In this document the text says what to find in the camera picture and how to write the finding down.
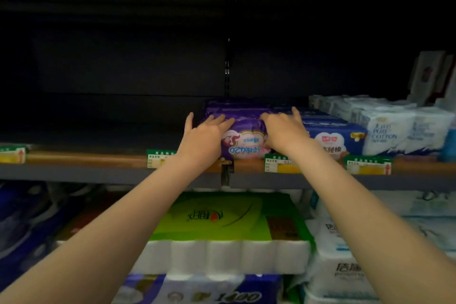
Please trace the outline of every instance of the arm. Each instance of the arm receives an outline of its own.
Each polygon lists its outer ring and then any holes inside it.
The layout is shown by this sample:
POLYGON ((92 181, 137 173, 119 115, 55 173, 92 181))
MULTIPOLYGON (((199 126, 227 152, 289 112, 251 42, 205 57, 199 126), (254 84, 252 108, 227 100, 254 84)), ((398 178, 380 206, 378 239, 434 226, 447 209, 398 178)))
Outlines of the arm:
POLYGON ((456 265, 309 138, 295 108, 262 119, 269 146, 299 166, 382 303, 456 303, 456 265))
POLYGON ((176 155, 0 294, 0 303, 111 303, 168 208, 220 157, 220 116, 192 128, 176 155))

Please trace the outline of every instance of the white toilet paper roll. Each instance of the white toilet paper roll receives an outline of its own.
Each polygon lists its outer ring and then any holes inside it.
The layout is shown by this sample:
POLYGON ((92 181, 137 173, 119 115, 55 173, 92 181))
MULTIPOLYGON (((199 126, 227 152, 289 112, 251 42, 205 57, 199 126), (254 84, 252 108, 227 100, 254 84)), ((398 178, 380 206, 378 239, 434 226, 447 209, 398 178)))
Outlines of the white toilet paper roll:
POLYGON ((276 266, 276 241, 243 241, 241 269, 244 274, 273 274, 276 266))
POLYGON ((238 189, 238 188, 231 188, 229 186, 222 186, 222 191, 225 191, 225 192, 246 192, 247 189, 238 189))
POLYGON ((207 243, 207 274, 239 274, 241 241, 209 241, 207 243))
POLYGON ((248 189, 250 192, 263 192, 263 193, 268 193, 268 192, 275 192, 274 189, 248 189))
POLYGON ((275 272, 277 274, 302 274, 311 253, 307 241, 277 241, 275 272))
POLYGON ((171 241, 149 241, 131 270, 132 274, 164 274, 171 262, 171 241))
POLYGON ((206 241, 171 242, 171 274, 202 274, 206 269, 206 241))
POLYGON ((193 188, 193 191, 196 191, 196 192, 214 192, 214 191, 220 191, 220 189, 214 189, 214 188, 193 188))
POLYGON ((302 189, 281 189, 279 192, 282 192, 283 194, 289 194, 291 201, 294 204, 298 204, 301 200, 302 189))

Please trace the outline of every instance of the hand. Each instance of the hand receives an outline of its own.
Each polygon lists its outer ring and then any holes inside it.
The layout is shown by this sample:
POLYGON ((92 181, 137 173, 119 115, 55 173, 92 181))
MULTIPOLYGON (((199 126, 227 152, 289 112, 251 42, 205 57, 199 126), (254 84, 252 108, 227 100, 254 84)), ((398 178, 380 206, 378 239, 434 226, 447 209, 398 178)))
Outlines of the hand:
POLYGON ((220 157, 222 135, 233 123, 234 118, 225 120, 225 115, 217 119, 210 116, 193 128, 193 113, 190 113, 185 121, 184 137, 176 155, 197 165, 201 172, 206 170, 220 157))
POLYGON ((309 138, 302 123, 301 115, 296 107, 292 109, 293 116, 284 113, 263 113, 260 120, 266 124, 268 139, 265 146, 270 147, 288 157, 293 156, 293 150, 309 138))

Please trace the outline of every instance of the person's left hand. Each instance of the person's left hand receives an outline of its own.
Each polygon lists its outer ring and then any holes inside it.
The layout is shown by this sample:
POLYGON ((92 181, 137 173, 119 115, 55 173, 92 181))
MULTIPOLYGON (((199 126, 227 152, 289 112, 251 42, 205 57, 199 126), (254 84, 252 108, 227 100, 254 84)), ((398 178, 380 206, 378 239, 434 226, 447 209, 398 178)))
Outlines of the person's left hand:
POLYGON ((195 164, 201 172, 211 166, 221 153, 222 135, 233 125, 234 118, 225 120, 225 115, 214 116, 193 128, 193 113, 185 121, 184 137, 177 156, 195 164))

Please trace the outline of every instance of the gray metal shelf edge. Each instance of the gray metal shelf edge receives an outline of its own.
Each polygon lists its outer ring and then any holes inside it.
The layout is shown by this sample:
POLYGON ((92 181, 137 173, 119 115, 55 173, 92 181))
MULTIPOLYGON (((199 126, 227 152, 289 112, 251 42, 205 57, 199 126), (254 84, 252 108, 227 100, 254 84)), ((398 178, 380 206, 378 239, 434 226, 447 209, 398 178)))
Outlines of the gray metal shelf edge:
MULTIPOLYGON (((0 164, 2 180, 44 180, 75 183, 137 185, 152 169, 55 166, 37 164, 0 164)), ((220 173, 203 173, 190 188, 220 188, 220 173)))
MULTIPOLYGON (((413 176, 413 175, 355 175, 369 190, 416 190, 451 191, 456 187, 456 176, 413 176)), ((231 188, 246 189, 311 189, 301 174, 231 173, 231 188)))

